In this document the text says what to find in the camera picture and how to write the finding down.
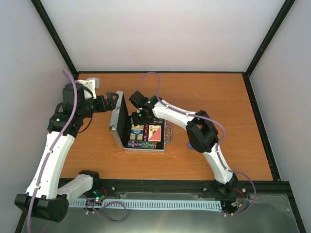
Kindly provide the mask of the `blue gold playing card box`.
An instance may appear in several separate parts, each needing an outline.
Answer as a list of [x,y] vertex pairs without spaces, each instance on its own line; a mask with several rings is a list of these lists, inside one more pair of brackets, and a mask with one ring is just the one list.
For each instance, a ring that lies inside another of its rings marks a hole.
[[144,131],[143,125],[135,126],[134,124],[132,124],[131,131],[130,131],[130,140],[142,141],[143,140],[143,131]]

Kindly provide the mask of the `red playing card box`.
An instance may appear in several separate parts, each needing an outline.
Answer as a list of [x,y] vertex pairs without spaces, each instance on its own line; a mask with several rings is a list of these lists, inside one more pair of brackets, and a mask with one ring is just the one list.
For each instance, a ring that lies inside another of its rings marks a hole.
[[161,141],[161,125],[149,125],[148,141],[160,142]]

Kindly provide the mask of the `aluminium poker case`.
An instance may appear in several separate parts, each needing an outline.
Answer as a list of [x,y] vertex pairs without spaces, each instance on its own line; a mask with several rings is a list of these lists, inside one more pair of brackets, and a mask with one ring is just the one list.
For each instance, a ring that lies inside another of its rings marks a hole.
[[117,147],[127,151],[163,152],[173,141],[173,128],[164,119],[134,125],[122,91],[118,91],[116,108],[112,111],[109,130]]

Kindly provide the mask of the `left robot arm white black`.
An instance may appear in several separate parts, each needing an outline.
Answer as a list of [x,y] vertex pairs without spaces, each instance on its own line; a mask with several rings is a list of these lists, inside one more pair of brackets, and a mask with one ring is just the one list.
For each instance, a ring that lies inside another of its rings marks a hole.
[[77,177],[59,187],[67,154],[76,139],[85,118],[94,113],[115,109],[118,94],[97,96],[92,81],[67,84],[62,92],[63,100],[49,120],[45,150],[36,174],[25,194],[18,194],[15,205],[27,212],[29,217],[60,222],[69,205],[84,193],[97,195],[101,190],[99,173],[89,170],[79,172]]

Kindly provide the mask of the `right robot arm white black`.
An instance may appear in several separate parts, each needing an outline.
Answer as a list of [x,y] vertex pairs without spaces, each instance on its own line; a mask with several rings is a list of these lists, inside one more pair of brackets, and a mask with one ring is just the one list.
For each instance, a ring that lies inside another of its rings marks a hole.
[[226,198],[231,195],[238,178],[221,152],[218,131],[214,125],[216,121],[210,119],[203,110],[197,113],[187,111],[170,105],[156,96],[149,99],[138,91],[129,98],[129,101],[137,109],[136,113],[132,113],[136,125],[164,119],[184,129],[192,148],[203,154],[210,165],[217,182],[217,192]]

